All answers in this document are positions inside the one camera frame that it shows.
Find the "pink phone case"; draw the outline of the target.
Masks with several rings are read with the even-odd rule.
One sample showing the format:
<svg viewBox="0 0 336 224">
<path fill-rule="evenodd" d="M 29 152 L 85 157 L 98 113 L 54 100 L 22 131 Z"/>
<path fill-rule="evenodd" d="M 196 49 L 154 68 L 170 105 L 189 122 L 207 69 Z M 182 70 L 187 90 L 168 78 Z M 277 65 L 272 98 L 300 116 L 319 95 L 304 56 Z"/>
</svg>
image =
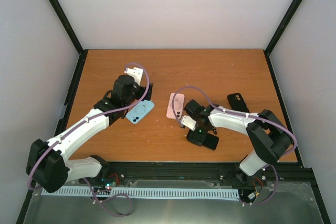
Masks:
<svg viewBox="0 0 336 224">
<path fill-rule="evenodd" d="M 185 95 L 181 93 L 175 94 L 174 92 L 170 94 L 169 104 L 167 107 L 166 117 L 168 119 L 178 119 L 181 118 L 183 112 Z"/>
</svg>

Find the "black phone case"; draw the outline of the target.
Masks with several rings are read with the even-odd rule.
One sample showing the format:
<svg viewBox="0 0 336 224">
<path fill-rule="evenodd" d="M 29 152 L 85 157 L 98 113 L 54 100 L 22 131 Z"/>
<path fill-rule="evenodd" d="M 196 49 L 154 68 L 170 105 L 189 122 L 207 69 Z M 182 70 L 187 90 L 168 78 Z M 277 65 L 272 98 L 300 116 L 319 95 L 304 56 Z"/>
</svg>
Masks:
<svg viewBox="0 0 336 224">
<path fill-rule="evenodd" d="M 232 93 L 227 96 L 230 107 L 239 112 L 249 113 L 249 109 L 240 93 Z"/>
</svg>

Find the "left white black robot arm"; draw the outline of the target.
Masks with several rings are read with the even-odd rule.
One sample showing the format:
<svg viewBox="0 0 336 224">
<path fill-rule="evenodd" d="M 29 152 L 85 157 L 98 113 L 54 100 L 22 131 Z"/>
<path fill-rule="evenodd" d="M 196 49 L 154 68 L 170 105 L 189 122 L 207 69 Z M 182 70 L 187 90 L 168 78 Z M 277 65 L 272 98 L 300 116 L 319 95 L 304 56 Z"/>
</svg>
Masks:
<svg viewBox="0 0 336 224">
<path fill-rule="evenodd" d="M 140 86 L 130 74 L 118 76 L 113 89 L 105 93 L 89 113 L 76 124 L 47 141 L 37 139 L 30 147 L 26 173 L 48 193 L 65 183 L 92 178 L 97 183 L 108 180 L 110 164 L 98 155 L 71 160 L 72 154 L 97 133 L 125 118 L 127 111 L 141 101 L 151 99 L 153 83 Z"/>
</svg>

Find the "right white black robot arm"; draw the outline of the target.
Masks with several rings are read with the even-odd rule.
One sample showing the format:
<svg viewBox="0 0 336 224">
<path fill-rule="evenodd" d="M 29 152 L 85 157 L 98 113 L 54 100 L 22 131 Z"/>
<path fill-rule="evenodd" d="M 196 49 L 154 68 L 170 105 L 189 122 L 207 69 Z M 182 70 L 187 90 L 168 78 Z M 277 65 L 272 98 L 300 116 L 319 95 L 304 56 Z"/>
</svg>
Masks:
<svg viewBox="0 0 336 224">
<path fill-rule="evenodd" d="M 293 136 L 269 110 L 243 113 L 222 106 L 204 107 L 191 100 L 184 111 L 186 115 L 180 118 L 180 124 L 189 129 L 186 138 L 192 144 L 216 150 L 218 128 L 249 137 L 253 151 L 239 162 L 235 171 L 241 184 L 246 184 L 262 168 L 276 164 L 289 147 L 295 146 Z"/>
</svg>

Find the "black smartphone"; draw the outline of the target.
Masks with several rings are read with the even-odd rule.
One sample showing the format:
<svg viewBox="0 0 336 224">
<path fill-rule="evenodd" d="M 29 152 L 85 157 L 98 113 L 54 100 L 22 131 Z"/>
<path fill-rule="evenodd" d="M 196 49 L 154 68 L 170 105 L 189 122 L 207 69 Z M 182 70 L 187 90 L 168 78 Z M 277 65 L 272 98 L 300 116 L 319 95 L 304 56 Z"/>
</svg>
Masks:
<svg viewBox="0 0 336 224">
<path fill-rule="evenodd" d="M 203 147 L 214 151 L 217 148 L 218 141 L 219 141 L 219 138 L 217 136 L 210 134 L 210 136 L 207 139 L 207 145 Z"/>
</svg>

